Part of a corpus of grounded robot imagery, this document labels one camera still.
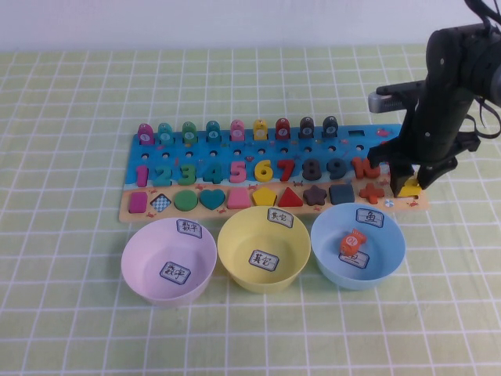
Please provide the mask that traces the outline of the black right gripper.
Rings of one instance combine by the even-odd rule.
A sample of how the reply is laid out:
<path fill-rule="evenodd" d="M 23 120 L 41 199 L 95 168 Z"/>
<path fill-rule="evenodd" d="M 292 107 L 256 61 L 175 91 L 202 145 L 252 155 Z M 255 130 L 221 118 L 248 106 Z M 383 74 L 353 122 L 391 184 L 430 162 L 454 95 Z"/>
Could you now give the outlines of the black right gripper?
<path fill-rule="evenodd" d="M 446 157 L 473 98 L 468 90 L 424 90 L 414 115 L 402 126 L 400 135 L 369 149 L 371 168 L 388 163 L 395 197 L 413 176 L 413 162 L 421 165 L 417 181 L 422 189 L 457 167 L 455 157 L 435 165 L 424 164 Z"/>

